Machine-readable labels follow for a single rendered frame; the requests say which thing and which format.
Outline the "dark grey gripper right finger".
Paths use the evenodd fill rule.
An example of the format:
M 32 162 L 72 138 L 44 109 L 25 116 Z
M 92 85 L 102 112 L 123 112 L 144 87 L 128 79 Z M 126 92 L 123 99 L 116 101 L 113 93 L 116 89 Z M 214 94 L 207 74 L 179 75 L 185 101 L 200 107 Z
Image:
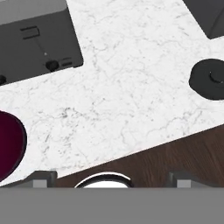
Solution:
M 171 171 L 168 174 L 168 186 L 173 188 L 218 187 L 217 184 L 200 180 L 186 171 Z

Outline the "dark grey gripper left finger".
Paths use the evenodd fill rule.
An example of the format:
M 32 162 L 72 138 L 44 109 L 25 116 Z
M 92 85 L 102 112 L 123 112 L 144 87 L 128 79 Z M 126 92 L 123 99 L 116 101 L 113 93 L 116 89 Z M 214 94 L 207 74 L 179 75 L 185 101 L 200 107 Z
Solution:
M 35 171 L 25 179 L 10 183 L 6 187 L 48 188 L 55 186 L 56 171 Z

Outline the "black round blender lid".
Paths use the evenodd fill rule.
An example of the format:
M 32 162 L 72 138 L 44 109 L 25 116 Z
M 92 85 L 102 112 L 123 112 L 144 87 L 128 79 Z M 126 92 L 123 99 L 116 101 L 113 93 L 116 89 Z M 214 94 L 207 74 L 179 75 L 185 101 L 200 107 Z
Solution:
M 192 90 L 208 100 L 224 100 L 224 61 L 203 59 L 197 62 L 188 83 Z

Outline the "dark grey blender base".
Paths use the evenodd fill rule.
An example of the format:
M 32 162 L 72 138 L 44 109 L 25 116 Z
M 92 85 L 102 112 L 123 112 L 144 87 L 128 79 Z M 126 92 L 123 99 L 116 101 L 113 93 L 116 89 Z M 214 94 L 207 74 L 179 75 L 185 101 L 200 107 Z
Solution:
M 224 37 L 224 0 L 183 0 L 209 39 Z

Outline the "dark red round bowl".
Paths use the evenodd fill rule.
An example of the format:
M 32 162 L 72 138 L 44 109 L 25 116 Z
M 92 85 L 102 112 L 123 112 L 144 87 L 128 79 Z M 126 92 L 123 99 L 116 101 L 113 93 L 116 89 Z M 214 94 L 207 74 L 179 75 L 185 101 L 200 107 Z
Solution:
M 25 126 L 14 115 L 0 111 L 0 182 L 22 161 L 27 145 Z

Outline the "dark grey toaster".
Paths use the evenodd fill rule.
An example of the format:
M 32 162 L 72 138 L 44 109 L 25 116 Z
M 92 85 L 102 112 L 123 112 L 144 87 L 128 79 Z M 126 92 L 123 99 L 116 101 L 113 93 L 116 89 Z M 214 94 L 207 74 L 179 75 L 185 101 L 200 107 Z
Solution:
M 0 86 L 83 63 L 67 0 L 0 0 Z

